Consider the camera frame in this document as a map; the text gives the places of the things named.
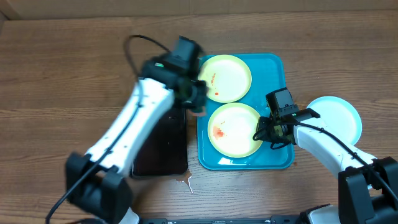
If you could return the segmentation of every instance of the wood grain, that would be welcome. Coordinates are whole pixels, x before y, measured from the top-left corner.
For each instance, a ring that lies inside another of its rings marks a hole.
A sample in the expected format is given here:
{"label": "wood grain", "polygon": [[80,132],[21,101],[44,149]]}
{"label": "wood grain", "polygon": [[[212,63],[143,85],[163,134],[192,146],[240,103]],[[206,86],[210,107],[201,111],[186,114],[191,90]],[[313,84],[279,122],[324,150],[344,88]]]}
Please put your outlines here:
{"label": "wood grain", "polygon": [[[64,193],[67,156],[102,136],[134,86],[121,47],[133,33],[168,46],[184,35],[208,54],[275,53],[301,108],[324,95],[348,100],[363,120],[357,146],[398,159],[397,21],[397,11],[353,11],[4,22],[0,222],[42,223]],[[131,50],[138,64],[161,53],[141,40]],[[295,148],[286,170],[213,172],[197,160],[194,118],[188,128],[194,194],[161,181],[141,195],[143,217],[266,217],[337,204],[337,181],[306,151]],[[53,222],[87,216],[66,203]]]}

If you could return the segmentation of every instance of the plate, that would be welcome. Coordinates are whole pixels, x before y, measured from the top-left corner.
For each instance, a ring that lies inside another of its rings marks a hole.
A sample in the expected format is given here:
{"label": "plate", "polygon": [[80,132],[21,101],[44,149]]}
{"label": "plate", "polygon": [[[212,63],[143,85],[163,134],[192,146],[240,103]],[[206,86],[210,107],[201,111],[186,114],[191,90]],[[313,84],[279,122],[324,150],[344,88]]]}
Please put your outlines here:
{"label": "plate", "polygon": [[362,121],[353,105],[335,96],[323,96],[312,101],[311,108],[339,136],[352,145],[361,137]]}
{"label": "plate", "polygon": [[242,103],[228,103],[220,106],[211,115],[208,136],[214,148],[233,158],[250,156],[256,152],[262,141],[253,141],[253,134],[260,114]]}
{"label": "plate", "polygon": [[251,86],[249,67],[232,55],[217,55],[208,59],[202,65],[198,79],[206,81],[208,98],[219,103],[241,99]]}

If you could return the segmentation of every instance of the wooden table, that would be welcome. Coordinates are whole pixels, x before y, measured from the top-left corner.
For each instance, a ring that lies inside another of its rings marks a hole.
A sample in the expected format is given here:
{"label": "wooden table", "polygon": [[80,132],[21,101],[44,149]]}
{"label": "wooden table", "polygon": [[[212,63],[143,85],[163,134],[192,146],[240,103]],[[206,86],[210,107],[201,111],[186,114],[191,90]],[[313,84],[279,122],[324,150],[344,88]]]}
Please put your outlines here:
{"label": "wooden table", "polygon": [[[398,159],[397,21],[397,11],[356,11],[5,22],[0,222],[42,223],[64,193],[68,155],[84,153],[118,115],[134,85],[122,52],[129,34],[168,46],[184,35],[209,54],[275,53],[301,108],[319,96],[348,100],[363,121],[357,146]],[[161,53],[144,40],[132,46],[138,63]],[[194,194],[163,181],[142,196],[142,217],[267,217],[338,203],[337,180],[302,149],[295,148],[295,165],[286,170],[214,172],[197,160],[195,132],[192,118]],[[53,222],[87,216],[65,203]]]}

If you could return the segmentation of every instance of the pale yellow plate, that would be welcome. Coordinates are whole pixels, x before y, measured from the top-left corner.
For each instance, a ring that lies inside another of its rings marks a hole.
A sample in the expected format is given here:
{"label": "pale yellow plate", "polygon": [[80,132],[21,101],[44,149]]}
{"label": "pale yellow plate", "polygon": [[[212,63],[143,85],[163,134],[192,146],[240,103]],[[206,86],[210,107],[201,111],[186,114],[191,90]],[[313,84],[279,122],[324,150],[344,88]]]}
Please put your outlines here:
{"label": "pale yellow plate", "polygon": [[262,141],[253,141],[260,114],[242,103],[220,106],[210,116],[207,126],[209,139],[220,153],[242,158],[256,152]]}
{"label": "pale yellow plate", "polygon": [[217,55],[208,59],[202,65],[198,79],[206,81],[208,98],[220,103],[239,100],[251,86],[249,67],[232,55]]}

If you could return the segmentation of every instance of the sauce residue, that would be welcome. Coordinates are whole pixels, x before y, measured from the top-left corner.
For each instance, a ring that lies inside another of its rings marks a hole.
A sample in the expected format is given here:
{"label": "sauce residue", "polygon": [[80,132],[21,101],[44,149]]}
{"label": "sauce residue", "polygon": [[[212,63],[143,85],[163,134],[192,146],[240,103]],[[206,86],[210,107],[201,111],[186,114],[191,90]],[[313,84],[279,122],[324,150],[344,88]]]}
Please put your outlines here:
{"label": "sauce residue", "polygon": [[216,78],[216,74],[215,74],[215,73],[214,73],[214,75],[211,77],[211,85],[213,85],[214,78]]}
{"label": "sauce residue", "polygon": [[225,133],[219,127],[213,126],[213,136],[216,138],[216,140],[223,137],[224,135]]}
{"label": "sauce residue", "polygon": [[193,190],[191,188],[191,183],[189,182],[189,179],[191,179],[191,177],[192,177],[192,173],[189,170],[187,170],[183,176],[176,178],[175,180],[176,180],[176,184],[178,184],[178,182],[180,182],[181,184],[182,184],[182,182],[185,182],[188,185],[189,190],[191,191],[191,194],[193,194]]}

